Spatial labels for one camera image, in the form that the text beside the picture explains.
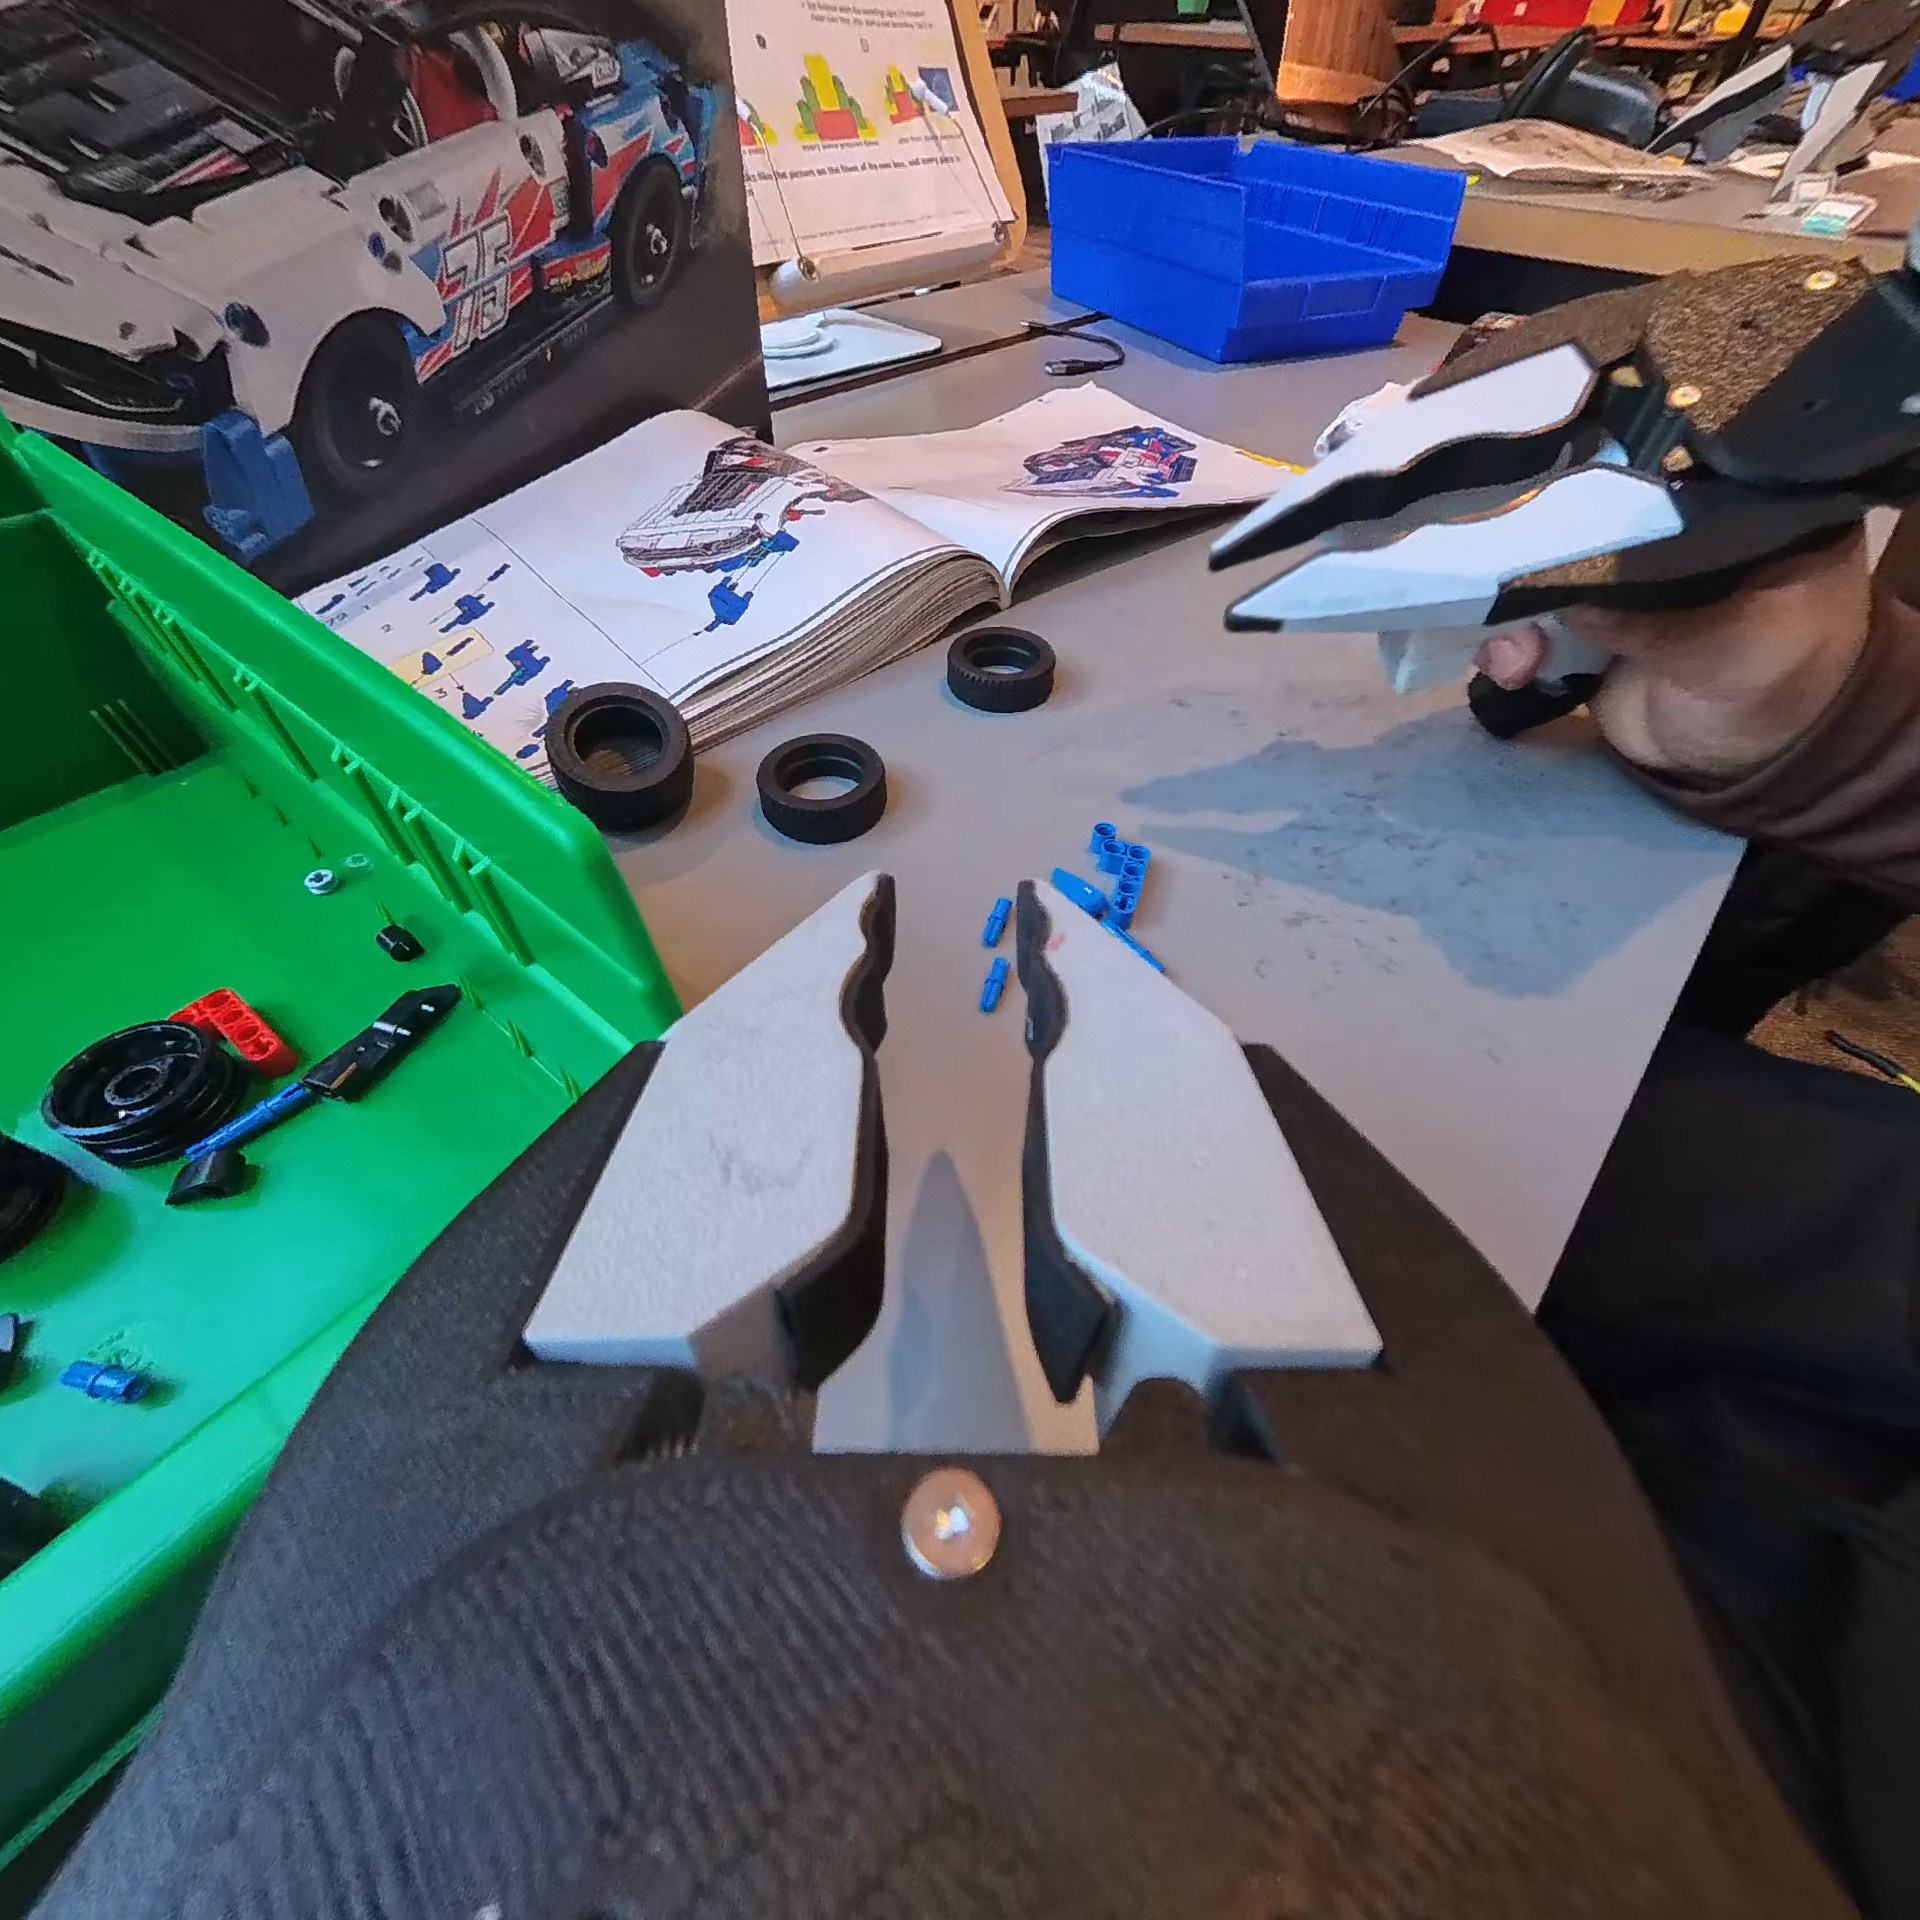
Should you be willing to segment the green box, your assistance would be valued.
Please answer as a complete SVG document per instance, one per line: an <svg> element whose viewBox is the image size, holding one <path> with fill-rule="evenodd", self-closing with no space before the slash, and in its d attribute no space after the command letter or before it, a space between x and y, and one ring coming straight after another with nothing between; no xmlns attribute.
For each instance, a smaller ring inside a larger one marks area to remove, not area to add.
<svg viewBox="0 0 1920 1920"><path fill-rule="evenodd" d="M133 495L4 430L4 1134L71 1169L4 1260L4 1478L64 1530L4 1581L4 1877L132 1752L228 1535L427 1244L679 1011L587 823ZM311 897L303 875L339 889ZM388 958L403 925L425 956ZM321 1061L414 989L462 1003L356 1102L247 1145L223 1203L41 1098L214 989ZM96 1404L57 1379L125 1361Z"/></svg>

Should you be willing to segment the another hand-held gripper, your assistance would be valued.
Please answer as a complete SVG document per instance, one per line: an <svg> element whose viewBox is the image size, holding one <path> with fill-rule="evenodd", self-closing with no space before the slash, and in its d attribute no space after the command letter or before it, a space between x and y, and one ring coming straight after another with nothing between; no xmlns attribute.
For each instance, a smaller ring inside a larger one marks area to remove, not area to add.
<svg viewBox="0 0 1920 1920"><path fill-rule="evenodd" d="M1796 138L1769 194L1780 201L1808 173L1842 173L1862 160L1887 121L1873 102L1908 70L1915 45L1915 1L1833 5L1679 113L1644 151L1722 163L1803 78L1808 94L1795 121Z"/></svg>

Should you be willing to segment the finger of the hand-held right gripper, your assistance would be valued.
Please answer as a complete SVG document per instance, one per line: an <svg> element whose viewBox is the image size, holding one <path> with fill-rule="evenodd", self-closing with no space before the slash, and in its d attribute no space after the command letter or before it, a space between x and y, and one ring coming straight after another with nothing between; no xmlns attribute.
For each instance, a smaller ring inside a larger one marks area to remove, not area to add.
<svg viewBox="0 0 1920 1920"><path fill-rule="evenodd" d="M1520 577L1682 532L1676 495L1621 464L1575 464L1475 513L1344 525L1225 611L1232 633L1486 626Z"/></svg>
<svg viewBox="0 0 1920 1920"><path fill-rule="evenodd" d="M1210 567L1226 570L1282 555L1450 491L1538 474L1584 413L1600 376L1578 345L1564 343L1435 393L1407 394L1359 420L1289 490L1275 491L1225 532Z"/></svg>

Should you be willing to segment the blue plastic bin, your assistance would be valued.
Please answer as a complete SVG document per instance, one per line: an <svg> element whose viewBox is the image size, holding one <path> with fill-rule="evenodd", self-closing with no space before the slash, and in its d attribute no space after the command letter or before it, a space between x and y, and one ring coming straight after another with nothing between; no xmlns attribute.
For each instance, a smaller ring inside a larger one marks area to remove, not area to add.
<svg viewBox="0 0 1920 1920"><path fill-rule="evenodd" d="M1066 141L1051 284L1217 364L1375 349L1446 272L1466 176L1232 135Z"/></svg>

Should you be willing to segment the red L-shaped beam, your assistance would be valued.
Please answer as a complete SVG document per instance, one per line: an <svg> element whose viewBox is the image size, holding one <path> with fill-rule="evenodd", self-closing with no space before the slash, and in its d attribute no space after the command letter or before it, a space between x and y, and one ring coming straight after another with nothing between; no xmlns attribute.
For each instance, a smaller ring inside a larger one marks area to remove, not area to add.
<svg viewBox="0 0 1920 1920"><path fill-rule="evenodd" d="M178 1007L169 1021L214 1036L242 1063L265 1078L286 1078L299 1067L292 1044L244 995L231 989L214 989L196 997Z"/></svg>

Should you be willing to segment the black angled panel piece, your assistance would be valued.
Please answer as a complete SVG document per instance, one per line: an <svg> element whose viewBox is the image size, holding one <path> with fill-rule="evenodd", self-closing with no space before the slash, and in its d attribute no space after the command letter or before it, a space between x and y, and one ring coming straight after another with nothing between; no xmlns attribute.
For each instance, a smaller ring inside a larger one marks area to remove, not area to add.
<svg viewBox="0 0 1920 1920"><path fill-rule="evenodd" d="M339 1102L367 1098L460 1003L462 989L451 982L403 992L347 1044L307 1067L301 1088Z"/></svg>

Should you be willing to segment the black rubber tyre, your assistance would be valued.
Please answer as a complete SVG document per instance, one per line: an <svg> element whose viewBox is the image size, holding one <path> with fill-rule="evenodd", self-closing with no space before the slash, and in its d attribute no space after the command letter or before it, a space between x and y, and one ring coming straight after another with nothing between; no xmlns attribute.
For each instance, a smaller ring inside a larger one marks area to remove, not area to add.
<svg viewBox="0 0 1920 1920"><path fill-rule="evenodd" d="M570 691L545 726L563 798L602 832L675 821L693 793L693 745L682 711L631 683Z"/></svg>
<svg viewBox="0 0 1920 1920"><path fill-rule="evenodd" d="M850 733L797 733L756 769L758 806L783 838L832 847L871 832L890 803L877 747Z"/></svg>
<svg viewBox="0 0 1920 1920"><path fill-rule="evenodd" d="M983 713L1041 707L1055 691L1056 672L1056 652L1044 637L1001 621L957 635L946 654L949 691Z"/></svg>

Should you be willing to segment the white flat pad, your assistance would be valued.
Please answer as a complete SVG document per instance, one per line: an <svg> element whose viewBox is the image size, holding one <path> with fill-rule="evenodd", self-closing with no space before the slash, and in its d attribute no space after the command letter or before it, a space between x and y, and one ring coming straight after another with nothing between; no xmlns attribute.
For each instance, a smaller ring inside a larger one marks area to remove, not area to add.
<svg viewBox="0 0 1920 1920"><path fill-rule="evenodd" d="M943 355L937 336L852 308L766 320L759 327L759 347L766 391L774 403L800 391Z"/></svg>

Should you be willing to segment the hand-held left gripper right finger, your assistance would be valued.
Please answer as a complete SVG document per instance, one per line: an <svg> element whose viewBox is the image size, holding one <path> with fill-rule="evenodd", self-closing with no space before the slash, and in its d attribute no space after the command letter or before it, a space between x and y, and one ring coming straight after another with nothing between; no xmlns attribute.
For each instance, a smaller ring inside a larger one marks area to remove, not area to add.
<svg viewBox="0 0 1920 1920"><path fill-rule="evenodd" d="M1045 1388L1362 1371L1382 1335L1234 1033L1053 883L1023 880L1024 1318Z"/></svg>

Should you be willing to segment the black toy car box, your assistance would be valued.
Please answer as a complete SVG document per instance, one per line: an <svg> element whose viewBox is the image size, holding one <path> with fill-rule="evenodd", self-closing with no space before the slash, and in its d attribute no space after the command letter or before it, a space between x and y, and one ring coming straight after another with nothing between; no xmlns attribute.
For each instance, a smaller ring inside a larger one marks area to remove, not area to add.
<svg viewBox="0 0 1920 1920"><path fill-rule="evenodd" d="M766 432L722 5L3 10L3 400L284 593Z"/></svg>

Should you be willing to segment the scattered papers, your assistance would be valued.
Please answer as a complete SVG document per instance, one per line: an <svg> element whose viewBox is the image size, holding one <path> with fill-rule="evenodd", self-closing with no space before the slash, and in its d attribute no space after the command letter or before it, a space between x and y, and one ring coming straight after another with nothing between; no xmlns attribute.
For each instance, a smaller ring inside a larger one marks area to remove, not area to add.
<svg viewBox="0 0 1920 1920"><path fill-rule="evenodd" d="M1512 189L1676 197L1709 180L1707 171L1679 157L1650 157L1600 134L1541 119L1418 135L1407 145L1407 152L1445 160L1475 180Z"/></svg>

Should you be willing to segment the long blue connector pin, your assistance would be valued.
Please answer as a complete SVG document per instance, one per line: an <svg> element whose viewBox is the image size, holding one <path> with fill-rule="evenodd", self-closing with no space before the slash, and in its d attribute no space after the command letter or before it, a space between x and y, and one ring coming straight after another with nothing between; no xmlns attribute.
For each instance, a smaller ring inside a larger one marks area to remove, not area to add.
<svg viewBox="0 0 1920 1920"><path fill-rule="evenodd" d="M303 1080L288 1082L216 1127L203 1139L198 1139L185 1152L185 1161L196 1163L210 1154L242 1150L248 1141L264 1137L319 1100L321 1092L315 1087Z"/></svg>

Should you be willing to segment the person's right hand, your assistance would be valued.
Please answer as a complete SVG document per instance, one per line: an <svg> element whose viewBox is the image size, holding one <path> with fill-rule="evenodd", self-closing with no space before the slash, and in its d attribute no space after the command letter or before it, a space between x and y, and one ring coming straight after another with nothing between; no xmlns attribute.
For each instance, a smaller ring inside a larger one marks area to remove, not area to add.
<svg viewBox="0 0 1920 1920"><path fill-rule="evenodd" d="M1475 666L1520 690L1543 672L1550 640L1577 637L1607 655L1592 711L1613 756L1653 774L1735 780L1833 707L1871 623L1868 530L1856 525L1703 607L1572 607L1501 630Z"/></svg>

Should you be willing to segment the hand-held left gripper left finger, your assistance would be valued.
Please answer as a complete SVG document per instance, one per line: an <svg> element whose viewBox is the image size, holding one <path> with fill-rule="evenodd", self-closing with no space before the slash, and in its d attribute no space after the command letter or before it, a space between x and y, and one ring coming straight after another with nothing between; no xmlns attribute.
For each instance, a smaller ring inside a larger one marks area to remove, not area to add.
<svg viewBox="0 0 1920 1920"><path fill-rule="evenodd" d="M896 917L863 873L675 1023L522 1329L536 1360L818 1388L863 1344Z"/></svg>

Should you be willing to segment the black office chair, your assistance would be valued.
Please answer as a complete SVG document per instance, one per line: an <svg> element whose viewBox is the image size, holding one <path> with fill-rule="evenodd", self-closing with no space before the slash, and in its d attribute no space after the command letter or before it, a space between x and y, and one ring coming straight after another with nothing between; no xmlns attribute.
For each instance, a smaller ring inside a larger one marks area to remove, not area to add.
<svg viewBox="0 0 1920 1920"><path fill-rule="evenodd" d="M1598 54L1598 31L1580 28L1558 41L1506 90L1498 123L1543 121L1592 131L1647 151L1661 131L1663 90L1643 71Z"/></svg>

